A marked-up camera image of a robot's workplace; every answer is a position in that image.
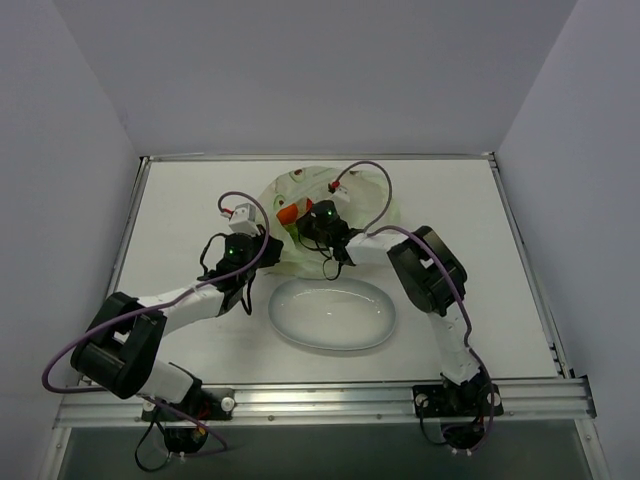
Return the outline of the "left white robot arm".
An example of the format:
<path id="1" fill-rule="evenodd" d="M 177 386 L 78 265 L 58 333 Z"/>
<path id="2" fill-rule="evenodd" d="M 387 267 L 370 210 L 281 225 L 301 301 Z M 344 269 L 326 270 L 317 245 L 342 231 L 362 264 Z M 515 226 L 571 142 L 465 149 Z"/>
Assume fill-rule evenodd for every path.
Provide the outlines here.
<path id="1" fill-rule="evenodd" d="M 230 234 L 221 260 L 194 284 L 150 297 L 110 295 L 87 336 L 74 348 L 71 366 L 121 399 L 155 397 L 177 418 L 194 417 L 202 405 L 202 381 L 156 359 L 163 337 L 225 315 L 237 304 L 251 313 L 250 290 L 256 272 L 276 265 L 283 246 L 266 233 Z"/>

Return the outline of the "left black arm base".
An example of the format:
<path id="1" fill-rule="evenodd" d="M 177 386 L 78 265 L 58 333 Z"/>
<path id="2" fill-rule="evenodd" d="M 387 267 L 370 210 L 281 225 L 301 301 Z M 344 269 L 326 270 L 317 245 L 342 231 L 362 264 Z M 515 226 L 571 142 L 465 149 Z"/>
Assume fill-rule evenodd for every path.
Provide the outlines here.
<path id="1" fill-rule="evenodd" d="M 229 443 L 212 430 L 210 421 L 230 421 L 236 407 L 235 392 L 207 390 L 196 383 L 179 403 L 150 395 L 142 399 L 154 406 L 152 422 L 161 426 L 164 446 L 171 454 L 200 457 L 230 450 Z"/>

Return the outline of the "translucent plastic bag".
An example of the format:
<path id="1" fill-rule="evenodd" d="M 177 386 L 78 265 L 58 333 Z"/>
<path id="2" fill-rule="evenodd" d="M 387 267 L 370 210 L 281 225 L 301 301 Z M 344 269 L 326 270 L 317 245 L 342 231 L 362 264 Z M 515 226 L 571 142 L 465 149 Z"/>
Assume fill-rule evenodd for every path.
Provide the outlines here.
<path id="1" fill-rule="evenodd" d="M 352 263 L 349 240 L 400 218 L 390 175 L 370 161 L 298 167 L 272 180 L 259 202 L 270 235 L 283 243 L 269 271 L 305 279 L 334 278 Z"/>

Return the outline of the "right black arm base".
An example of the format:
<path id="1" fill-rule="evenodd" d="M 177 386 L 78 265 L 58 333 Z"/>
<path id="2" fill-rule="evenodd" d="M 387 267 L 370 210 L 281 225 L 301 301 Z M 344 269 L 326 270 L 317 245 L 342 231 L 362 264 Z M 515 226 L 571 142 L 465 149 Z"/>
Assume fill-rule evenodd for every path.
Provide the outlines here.
<path id="1" fill-rule="evenodd" d="M 499 387 L 483 371 L 460 385 L 445 377 L 439 384 L 413 385 L 412 396 L 423 437 L 454 453 L 475 452 L 504 414 Z"/>

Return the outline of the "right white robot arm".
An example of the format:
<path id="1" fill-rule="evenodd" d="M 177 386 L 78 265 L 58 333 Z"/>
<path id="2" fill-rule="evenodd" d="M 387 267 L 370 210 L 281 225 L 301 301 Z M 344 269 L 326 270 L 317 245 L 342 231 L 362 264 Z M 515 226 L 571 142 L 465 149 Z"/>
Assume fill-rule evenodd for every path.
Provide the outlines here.
<path id="1" fill-rule="evenodd" d="M 330 200 L 314 204 L 296 221 L 301 237 L 330 250 L 345 266 L 391 266 L 409 301 L 431 322 L 449 381 L 444 400 L 455 412 L 469 411 L 480 400 L 474 382 L 490 382 L 484 362 L 470 344 L 473 330 L 464 305 L 468 275 L 461 262 L 429 226 L 411 232 L 387 225 L 374 231 L 350 227 Z"/>

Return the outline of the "orange fake fruit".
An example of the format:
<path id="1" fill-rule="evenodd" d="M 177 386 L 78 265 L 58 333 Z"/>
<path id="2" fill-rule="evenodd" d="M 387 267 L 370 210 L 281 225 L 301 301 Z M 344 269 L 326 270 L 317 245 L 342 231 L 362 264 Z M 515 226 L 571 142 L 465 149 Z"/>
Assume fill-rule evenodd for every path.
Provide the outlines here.
<path id="1" fill-rule="evenodd" d="M 296 204 L 290 204 L 281 208 L 276 213 L 276 218 L 282 226 L 291 225 L 298 219 L 299 210 Z"/>

